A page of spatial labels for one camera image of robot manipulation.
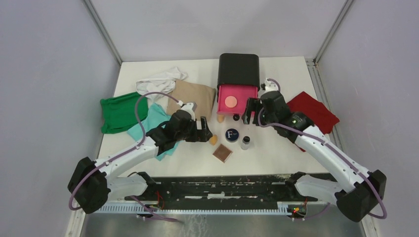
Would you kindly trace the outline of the pink top drawer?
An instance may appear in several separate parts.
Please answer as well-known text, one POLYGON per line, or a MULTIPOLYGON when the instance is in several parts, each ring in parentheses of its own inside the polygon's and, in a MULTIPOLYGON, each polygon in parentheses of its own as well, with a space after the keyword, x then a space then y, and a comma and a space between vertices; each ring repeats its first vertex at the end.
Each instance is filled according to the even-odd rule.
POLYGON ((217 121, 224 122, 226 116, 242 115, 247 100, 258 96, 258 88, 252 85, 221 84, 217 94, 217 121))

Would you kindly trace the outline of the pink round powder puff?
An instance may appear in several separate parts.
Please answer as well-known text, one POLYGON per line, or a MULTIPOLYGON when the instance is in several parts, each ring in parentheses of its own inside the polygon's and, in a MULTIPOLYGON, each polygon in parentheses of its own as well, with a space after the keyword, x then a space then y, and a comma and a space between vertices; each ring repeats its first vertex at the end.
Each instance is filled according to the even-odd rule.
POLYGON ((224 100, 224 104, 227 108, 234 108, 237 106, 238 101, 234 96, 227 96, 224 100))

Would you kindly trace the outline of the dark blue round jar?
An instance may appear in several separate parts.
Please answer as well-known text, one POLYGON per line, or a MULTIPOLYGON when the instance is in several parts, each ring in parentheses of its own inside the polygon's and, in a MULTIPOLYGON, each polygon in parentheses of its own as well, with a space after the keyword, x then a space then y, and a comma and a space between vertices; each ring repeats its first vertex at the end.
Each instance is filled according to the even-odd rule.
POLYGON ((230 143, 236 142, 239 139, 239 137, 240 137, 240 134, 238 130, 234 128, 229 128, 225 132, 225 139, 230 143))

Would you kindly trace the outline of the brown square eyeshadow compact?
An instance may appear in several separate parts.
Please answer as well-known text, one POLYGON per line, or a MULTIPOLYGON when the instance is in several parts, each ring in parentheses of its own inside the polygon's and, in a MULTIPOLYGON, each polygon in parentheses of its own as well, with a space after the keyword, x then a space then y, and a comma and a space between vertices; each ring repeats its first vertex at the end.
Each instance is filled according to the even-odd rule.
POLYGON ((226 147, 223 144, 220 144, 212 153, 212 155, 221 162, 225 163, 232 153, 233 152, 228 147, 226 147))

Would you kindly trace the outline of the small clear black-capped bottle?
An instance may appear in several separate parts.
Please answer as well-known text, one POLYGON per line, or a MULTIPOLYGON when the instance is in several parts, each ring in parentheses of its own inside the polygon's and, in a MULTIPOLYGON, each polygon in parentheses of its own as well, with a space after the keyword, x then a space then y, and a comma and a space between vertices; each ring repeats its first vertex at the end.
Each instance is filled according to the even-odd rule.
POLYGON ((242 150, 248 150, 250 147, 251 139, 249 136, 244 136, 241 140, 240 147, 242 150))

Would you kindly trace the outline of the black pink drawer organizer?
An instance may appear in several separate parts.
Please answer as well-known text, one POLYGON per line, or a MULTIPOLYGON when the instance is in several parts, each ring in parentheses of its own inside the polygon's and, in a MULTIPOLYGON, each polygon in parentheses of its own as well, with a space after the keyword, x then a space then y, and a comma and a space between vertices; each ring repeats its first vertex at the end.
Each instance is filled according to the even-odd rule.
POLYGON ((252 85, 260 90, 259 56, 223 53, 219 57, 217 94, 221 84, 252 85))

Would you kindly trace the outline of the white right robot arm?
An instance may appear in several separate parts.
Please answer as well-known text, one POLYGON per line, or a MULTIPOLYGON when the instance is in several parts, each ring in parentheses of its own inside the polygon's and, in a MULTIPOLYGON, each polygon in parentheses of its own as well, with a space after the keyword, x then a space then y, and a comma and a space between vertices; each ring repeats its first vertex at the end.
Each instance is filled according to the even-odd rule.
POLYGON ((244 124, 271 127, 309 153, 333 177, 334 181, 297 172, 288 180, 286 197, 291 201, 313 197, 336 206, 349 220, 360 222, 366 215, 386 219, 383 203, 387 177, 380 170, 363 167, 329 139, 303 112, 292 112, 279 91, 269 91, 259 98, 248 98, 242 115, 244 124))

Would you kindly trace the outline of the orange teardrop makeup sponge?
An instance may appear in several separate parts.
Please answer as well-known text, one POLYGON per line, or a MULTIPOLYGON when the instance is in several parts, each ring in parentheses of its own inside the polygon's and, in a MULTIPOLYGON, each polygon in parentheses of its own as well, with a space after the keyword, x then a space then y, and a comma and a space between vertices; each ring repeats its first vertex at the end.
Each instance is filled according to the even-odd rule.
POLYGON ((217 135, 213 135, 213 136, 209 139, 209 143, 210 143, 212 146, 215 146, 215 145, 217 144, 217 142, 218 142, 218 136, 217 136, 217 135))

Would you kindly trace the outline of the peach gourd makeup sponge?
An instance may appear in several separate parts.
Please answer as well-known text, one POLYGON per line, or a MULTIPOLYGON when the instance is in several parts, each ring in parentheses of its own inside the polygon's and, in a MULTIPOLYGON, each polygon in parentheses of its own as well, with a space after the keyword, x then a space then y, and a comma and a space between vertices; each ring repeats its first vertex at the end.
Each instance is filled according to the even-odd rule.
POLYGON ((217 115, 217 121, 219 123, 223 123, 225 120, 225 115, 217 115))

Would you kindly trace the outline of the teal cloth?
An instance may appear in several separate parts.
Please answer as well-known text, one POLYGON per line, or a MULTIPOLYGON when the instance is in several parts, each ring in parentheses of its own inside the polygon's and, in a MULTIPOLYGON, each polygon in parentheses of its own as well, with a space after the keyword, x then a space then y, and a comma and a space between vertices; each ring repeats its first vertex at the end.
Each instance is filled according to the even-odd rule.
MULTIPOLYGON (((153 103, 148 110, 147 118, 144 119, 141 123, 145 129, 146 132, 151 130, 152 128, 157 127, 159 124, 161 124, 164 121, 168 121, 170 119, 170 115, 166 114, 163 110, 162 106, 153 103)), ((134 140, 134 141, 140 141, 143 137, 142 129, 140 128, 139 124, 134 125, 131 127, 127 134, 134 140)), ((157 160, 161 161, 166 156, 172 156, 175 150, 177 149, 179 142, 177 142, 174 147, 166 152, 163 152, 162 154, 158 155, 156 157, 157 160)))

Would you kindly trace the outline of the beige folded cloth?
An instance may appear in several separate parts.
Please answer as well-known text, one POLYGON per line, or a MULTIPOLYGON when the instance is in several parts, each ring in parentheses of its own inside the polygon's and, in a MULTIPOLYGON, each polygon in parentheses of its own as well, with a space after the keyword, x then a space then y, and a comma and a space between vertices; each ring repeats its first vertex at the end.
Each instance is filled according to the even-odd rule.
POLYGON ((195 102, 197 107, 195 110, 196 118, 206 117, 207 121, 211 120, 216 89, 206 85, 190 83, 183 80, 175 82, 175 89, 170 95, 184 103, 195 102))

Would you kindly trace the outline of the white crumpled cloth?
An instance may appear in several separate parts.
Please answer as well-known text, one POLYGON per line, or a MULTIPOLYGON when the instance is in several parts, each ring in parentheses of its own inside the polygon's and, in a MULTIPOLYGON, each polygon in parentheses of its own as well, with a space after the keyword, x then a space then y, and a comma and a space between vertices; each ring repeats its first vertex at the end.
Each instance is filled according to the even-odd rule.
POLYGON ((166 71, 138 80, 135 83, 136 91, 140 95, 149 92, 169 94, 175 89, 177 80, 184 80, 186 78, 188 78, 186 72, 182 72, 178 67, 172 67, 166 71))

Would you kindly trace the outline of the red cloth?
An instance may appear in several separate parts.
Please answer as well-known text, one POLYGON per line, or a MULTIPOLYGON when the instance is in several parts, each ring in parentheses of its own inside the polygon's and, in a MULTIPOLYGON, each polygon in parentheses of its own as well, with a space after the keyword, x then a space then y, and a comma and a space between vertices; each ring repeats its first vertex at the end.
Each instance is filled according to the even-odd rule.
POLYGON ((336 124, 340 122, 327 107, 314 99, 305 91, 287 102, 292 112, 303 112, 308 116, 323 134, 330 134, 336 124))

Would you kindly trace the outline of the green cloth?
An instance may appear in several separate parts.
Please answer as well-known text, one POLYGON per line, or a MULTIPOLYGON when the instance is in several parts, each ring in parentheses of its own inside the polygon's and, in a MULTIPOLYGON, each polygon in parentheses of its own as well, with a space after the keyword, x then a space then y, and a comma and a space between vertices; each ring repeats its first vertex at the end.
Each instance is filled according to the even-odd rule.
POLYGON ((148 102, 137 92, 118 97, 101 99, 102 117, 104 124, 101 127, 103 134, 116 134, 127 131, 138 124, 137 119, 143 121, 148 115, 148 102))

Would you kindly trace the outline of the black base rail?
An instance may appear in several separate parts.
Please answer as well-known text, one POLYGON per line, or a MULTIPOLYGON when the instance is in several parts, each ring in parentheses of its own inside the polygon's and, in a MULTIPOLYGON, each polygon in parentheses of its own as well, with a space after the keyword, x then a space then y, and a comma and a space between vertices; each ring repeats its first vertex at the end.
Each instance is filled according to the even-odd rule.
POLYGON ((290 175, 155 177, 154 184, 137 197, 156 201, 163 209, 273 209, 278 202, 305 203, 286 184, 290 175))

